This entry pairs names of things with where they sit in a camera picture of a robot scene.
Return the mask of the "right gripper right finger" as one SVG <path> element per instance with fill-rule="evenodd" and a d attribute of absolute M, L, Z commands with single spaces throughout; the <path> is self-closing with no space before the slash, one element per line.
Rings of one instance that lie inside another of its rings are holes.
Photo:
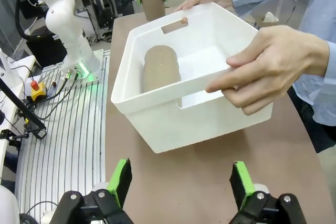
<path fill-rule="evenodd" d="M 238 208 L 230 223 L 307 222 L 294 194 L 273 197 L 267 187 L 253 183 L 243 161 L 233 163 L 229 182 Z"/>

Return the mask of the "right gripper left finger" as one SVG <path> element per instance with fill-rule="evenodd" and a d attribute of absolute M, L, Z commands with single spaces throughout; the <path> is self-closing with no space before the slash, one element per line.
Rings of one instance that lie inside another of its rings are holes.
<path fill-rule="evenodd" d="M 51 223 L 132 223 L 123 210 L 132 181 L 131 162 L 119 160 L 106 188 L 91 191 L 83 196 L 78 191 L 63 194 Z"/>

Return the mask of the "person's left hand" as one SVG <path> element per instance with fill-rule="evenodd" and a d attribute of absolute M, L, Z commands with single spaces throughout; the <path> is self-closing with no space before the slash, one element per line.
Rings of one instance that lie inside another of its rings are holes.
<path fill-rule="evenodd" d="M 252 115 L 284 95 L 302 75 L 324 76 L 328 43 L 289 26 L 260 29 L 241 52 L 227 58 L 233 70 L 211 82 L 206 92 L 221 91 L 245 115 Z"/>

